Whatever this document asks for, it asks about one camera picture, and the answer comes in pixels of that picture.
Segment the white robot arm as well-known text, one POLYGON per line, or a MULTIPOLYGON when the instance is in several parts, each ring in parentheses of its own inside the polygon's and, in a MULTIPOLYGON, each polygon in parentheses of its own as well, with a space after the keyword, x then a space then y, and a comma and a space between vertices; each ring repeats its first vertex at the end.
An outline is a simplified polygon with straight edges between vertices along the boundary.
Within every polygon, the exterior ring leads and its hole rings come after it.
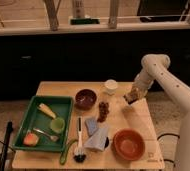
POLYGON ((131 104, 143 98, 154 80, 159 83, 185 113, 176 147, 174 171, 190 171, 190 87, 167 70, 170 58, 165 54, 147 54, 141 64, 142 70, 136 76, 126 100, 131 104))

